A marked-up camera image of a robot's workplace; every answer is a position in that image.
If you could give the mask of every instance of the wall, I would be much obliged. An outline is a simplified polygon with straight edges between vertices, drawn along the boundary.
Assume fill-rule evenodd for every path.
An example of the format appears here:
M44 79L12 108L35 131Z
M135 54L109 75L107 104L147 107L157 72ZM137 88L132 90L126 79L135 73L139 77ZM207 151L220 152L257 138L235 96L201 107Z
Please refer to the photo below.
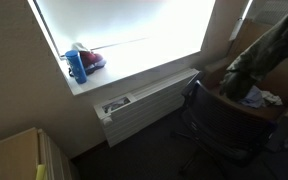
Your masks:
M69 157L103 142L93 103L173 70L202 67L224 57L244 3L217 0L201 53L73 96L27 1L0 0L0 139L32 126L43 128Z

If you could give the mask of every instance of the chair backrest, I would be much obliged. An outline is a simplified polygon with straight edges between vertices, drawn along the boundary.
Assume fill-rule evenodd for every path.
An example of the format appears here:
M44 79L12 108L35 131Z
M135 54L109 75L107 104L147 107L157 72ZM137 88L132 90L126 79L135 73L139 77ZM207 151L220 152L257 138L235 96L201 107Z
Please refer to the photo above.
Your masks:
M234 148L247 150L265 143L275 129L273 122L236 109L214 96L200 81L196 81L189 108L205 134Z

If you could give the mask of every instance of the window sill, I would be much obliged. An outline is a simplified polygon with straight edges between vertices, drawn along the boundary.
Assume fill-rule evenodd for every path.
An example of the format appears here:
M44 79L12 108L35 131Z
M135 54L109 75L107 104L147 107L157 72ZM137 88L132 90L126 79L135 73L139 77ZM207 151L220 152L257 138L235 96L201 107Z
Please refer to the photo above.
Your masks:
M76 83L68 75L66 61L58 60L58 64L73 95L79 95L199 51L198 45L192 42L173 42L176 44L169 42L166 45L165 41L150 39L96 50L95 53L101 54L107 63L88 75L84 84Z

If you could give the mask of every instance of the chair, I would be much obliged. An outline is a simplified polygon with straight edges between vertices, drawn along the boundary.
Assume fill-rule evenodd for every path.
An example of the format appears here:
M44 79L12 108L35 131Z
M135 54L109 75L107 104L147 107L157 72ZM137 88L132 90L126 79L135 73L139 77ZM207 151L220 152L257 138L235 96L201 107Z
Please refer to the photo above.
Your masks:
M181 119L193 136L180 132L175 134L194 140L220 168L219 156L240 166L249 164L268 142L277 127L276 122L249 114L221 100L200 82L201 77L203 73L198 73L182 91L185 101ZM186 171L193 158L180 169L180 173Z

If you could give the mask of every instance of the radiator vent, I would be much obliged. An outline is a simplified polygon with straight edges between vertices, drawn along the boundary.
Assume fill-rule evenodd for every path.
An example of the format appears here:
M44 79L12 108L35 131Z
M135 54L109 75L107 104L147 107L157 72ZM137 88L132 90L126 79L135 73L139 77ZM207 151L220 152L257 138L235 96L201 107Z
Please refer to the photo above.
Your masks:
M181 91L197 72L186 69L95 105L110 147L181 107Z

